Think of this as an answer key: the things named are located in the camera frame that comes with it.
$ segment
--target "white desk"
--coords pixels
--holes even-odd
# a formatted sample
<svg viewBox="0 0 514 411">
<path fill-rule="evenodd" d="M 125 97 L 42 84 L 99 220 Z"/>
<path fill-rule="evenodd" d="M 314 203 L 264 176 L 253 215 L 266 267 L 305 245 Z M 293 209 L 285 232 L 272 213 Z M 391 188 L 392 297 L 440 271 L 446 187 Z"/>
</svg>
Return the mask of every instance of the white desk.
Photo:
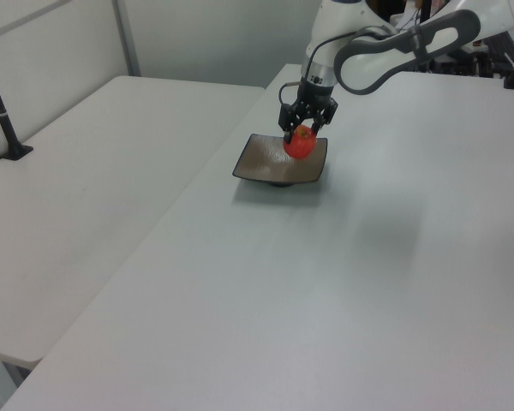
<svg viewBox="0 0 514 411">
<path fill-rule="evenodd" d="M 514 92 L 427 74 L 337 90 L 319 184 L 238 181 L 297 76 L 280 73 L 4 411 L 514 411 Z M 407 121 L 417 95 L 445 118 Z"/>
<path fill-rule="evenodd" d="M 116 78 L 0 161 L 0 359 L 47 354 L 262 93 Z"/>
</svg>

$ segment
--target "black cable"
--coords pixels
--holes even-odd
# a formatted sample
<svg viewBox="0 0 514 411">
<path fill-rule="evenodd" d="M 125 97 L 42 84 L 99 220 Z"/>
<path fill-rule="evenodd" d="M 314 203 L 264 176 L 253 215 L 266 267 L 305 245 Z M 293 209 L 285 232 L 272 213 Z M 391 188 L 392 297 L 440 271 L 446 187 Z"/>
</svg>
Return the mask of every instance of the black cable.
<svg viewBox="0 0 514 411">
<path fill-rule="evenodd" d="M 284 101 L 282 100 L 282 93 L 284 92 L 284 89 L 286 87 L 293 87 L 293 86 L 300 86 L 301 82 L 295 82 L 295 83 L 285 83 L 283 86 L 280 87 L 280 91 L 278 92 L 278 99 L 280 100 L 280 104 L 284 104 Z"/>
<path fill-rule="evenodd" d="M 415 24 L 416 24 L 417 19 L 418 19 L 417 14 L 419 13 L 419 11 L 420 11 L 419 9 L 415 10 L 415 13 L 411 16 L 411 18 L 408 20 L 408 22 L 405 23 L 403 26 L 401 26 L 399 29 L 403 30 L 408 24 L 410 24 L 413 21 L 413 19 L 415 19 Z"/>
<path fill-rule="evenodd" d="M 323 43 L 320 43 L 316 46 L 314 51 L 312 52 L 312 55 L 310 56 L 310 60 L 308 60 L 308 66 L 307 66 L 307 73 L 305 74 L 304 80 L 308 80 L 308 75 L 310 74 L 310 66 L 312 66 L 312 61 L 314 60 L 314 56 L 316 56 L 316 53 L 318 50 L 323 47 L 324 45 L 328 45 L 334 41 L 341 40 L 341 39 L 347 39 L 348 37 L 352 37 L 356 34 L 356 32 L 347 33 L 347 34 L 341 34 L 340 36 L 334 37 L 332 39 L 326 40 Z"/>
</svg>

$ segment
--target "table surface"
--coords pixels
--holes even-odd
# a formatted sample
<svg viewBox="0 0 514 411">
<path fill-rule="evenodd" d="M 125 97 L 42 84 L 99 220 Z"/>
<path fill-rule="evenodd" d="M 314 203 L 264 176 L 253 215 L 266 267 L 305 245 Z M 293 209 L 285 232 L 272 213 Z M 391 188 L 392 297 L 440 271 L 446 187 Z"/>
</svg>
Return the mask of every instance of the table surface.
<svg viewBox="0 0 514 411">
<path fill-rule="evenodd" d="M 48 353 L 263 92 L 119 77 L 0 161 L 0 359 Z"/>
<path fill-rule="evenodd" d="M 237 180 L 298 75 L 280 73 L 5 411 L 514 410 L 514 92 L 430 74 L 338 89 L 319 183 Z"/>
</svg>

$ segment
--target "white wall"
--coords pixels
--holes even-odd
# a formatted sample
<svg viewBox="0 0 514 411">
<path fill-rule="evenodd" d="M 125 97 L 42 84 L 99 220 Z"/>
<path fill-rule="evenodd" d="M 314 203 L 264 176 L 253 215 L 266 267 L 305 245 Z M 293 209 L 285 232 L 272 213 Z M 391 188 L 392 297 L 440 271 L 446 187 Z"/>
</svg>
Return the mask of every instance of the white wall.
<svg viewBox="0 0 514 411">
<path fill-rule="evenodd" d="M 248 86 L 268 86 L 286 63 L 302 62 L 321 3 L 120 1 L 142 75 Z"/>
<path fill-rule="evenodd" d="M 0 36 L 0 93 L 20 140 L 120 74 L 111 0 L 72 0 Z"/>
</svg>

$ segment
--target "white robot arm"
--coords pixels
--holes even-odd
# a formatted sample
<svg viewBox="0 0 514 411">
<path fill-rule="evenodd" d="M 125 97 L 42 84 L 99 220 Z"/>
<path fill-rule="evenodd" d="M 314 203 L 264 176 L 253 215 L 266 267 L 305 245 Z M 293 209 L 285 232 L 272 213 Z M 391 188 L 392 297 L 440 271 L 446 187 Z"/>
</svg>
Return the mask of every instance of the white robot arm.
<svg viewBox="0 0 514 411">
<path fill-rule="evenodd" d="M 354 94 L 377 90 L 395 73 L 514 28 L 514 0 L 451 0 L 422 25 L 399 33 L 364 0 L 323 0 L 316 16 L 297 101 L 282 104 L 279 125 L 287 143 L 313 118 L 314 132 L 329 124 L 338 83 Z"/>
</svg>

